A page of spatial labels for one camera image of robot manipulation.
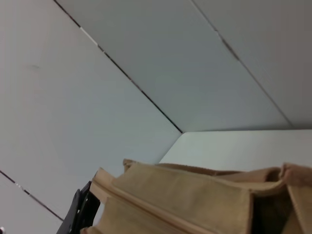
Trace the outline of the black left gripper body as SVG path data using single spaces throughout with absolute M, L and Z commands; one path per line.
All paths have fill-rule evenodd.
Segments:
M 80 208 L 80 200 L 80 190 L 77 190 L 73 197 L 70 209 L 56 234 L 73 234 Z

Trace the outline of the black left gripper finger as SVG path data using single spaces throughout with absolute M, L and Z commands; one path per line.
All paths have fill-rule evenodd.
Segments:
M 80 208 L 78 214 L 78 230 L 93 225 L 95 216 L 100 206 L 100 200 L 90 191 L 89 181 L 80 191 Z

